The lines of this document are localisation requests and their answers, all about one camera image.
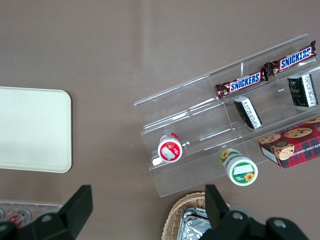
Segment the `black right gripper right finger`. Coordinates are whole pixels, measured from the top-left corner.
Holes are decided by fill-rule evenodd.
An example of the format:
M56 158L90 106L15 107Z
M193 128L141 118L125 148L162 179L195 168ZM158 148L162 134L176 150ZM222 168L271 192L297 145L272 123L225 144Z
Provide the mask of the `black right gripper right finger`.
M271 217L265 224L240 210L230 210L214 184L205 186L205 211L211 225L202 240L307 240L291 220Z

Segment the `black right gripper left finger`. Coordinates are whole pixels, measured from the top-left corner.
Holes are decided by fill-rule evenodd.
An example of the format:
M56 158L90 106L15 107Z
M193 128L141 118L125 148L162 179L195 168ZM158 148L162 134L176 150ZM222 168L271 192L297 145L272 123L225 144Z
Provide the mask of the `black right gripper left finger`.
M0 223L2 240L75 240L93 211L92 186L82 185L57 213L46 213L17 228Z

